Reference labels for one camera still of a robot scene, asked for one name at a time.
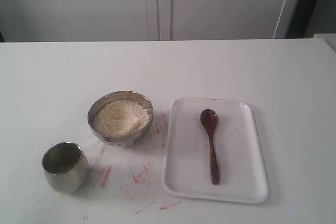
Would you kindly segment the brown wooden spoon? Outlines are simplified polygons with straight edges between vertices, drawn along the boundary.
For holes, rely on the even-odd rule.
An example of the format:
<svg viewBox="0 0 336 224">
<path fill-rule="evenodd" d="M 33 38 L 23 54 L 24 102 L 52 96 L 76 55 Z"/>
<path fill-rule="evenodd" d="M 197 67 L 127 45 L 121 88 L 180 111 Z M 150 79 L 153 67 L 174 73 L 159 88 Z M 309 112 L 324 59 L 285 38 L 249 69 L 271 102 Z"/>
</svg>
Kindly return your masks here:
<svg viewBox="0 0 336 224">
<path fill-rule="evenodd" d="M 214 133 L 218 123 L 217 114 L 211 109 L 205 109 L 201 112 L 200 122 L 209 139 L 211 181 L 213 185 L 217 185 L 219 183 L 219 168 L 214 143 Z"/>
</svg>

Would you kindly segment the steel bowl of rice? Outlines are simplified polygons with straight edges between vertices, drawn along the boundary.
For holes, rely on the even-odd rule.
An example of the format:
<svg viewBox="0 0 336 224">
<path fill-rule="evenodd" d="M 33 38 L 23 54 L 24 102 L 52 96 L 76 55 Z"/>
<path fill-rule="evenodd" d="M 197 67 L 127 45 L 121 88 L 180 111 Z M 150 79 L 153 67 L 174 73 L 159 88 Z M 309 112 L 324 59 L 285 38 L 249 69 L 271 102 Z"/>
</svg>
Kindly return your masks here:
<svg viewBox="0 0 336 224">
<path fill-rule="evenodd" d="M 153 105 L 146 96 L 134 91 L 117 91 L 98 99 L 87 119 L 99 140 L 126 147 L 148 133 L 153 117 Z"/>
</svg>

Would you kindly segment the small steel cup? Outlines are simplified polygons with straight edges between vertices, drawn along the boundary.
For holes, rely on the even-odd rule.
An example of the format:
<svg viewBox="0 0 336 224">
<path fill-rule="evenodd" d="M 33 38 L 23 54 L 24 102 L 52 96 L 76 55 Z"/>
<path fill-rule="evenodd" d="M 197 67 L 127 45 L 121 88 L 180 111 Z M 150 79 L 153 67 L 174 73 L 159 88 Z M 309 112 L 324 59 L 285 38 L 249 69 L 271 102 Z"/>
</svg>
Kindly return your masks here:
<svg viewBox="0 0 336 224">
<path fill-rule="evenodd" d="M 89 175 L 89 162 L 82 148 L 74 142 L 52 146 L 43 155 L 41 165 L 50 187 L 62 194 L 73 194 Z"/>
</svg>

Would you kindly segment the white rectangular plastic tray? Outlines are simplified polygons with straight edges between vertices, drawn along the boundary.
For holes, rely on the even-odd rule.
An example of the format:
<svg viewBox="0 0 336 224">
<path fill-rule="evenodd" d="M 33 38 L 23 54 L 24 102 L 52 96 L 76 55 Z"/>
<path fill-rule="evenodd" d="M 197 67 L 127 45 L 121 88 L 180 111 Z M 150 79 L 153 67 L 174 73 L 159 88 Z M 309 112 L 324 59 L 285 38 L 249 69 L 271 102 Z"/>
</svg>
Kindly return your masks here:
<svg viewBox="0 0 336 224">
<path fill-rule="evenodd" d="M 218 116 L 214 134 L 220 181 L 211 182 L 210 145 L 201 112 Z M 167 130 L 163 186 L 187 198 L 259 204 L 269 195 L 268 179 L 251 107 L 242 101 L 180 98 Z"/>
</svg>

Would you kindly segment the white cabinet behind table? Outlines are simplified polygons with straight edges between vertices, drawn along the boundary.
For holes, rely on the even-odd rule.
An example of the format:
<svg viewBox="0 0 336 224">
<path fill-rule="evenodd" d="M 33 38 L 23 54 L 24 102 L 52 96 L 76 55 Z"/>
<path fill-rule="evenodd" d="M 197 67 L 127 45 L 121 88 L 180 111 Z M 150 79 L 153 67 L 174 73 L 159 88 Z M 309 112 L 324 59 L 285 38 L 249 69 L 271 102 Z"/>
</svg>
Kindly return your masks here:
<svg viewBox="0 0 336 224">
<path fill-rule="evenodd" d="M 9 42 L 284 38 L 298 0 L 1 0 Z"/>
</svg>

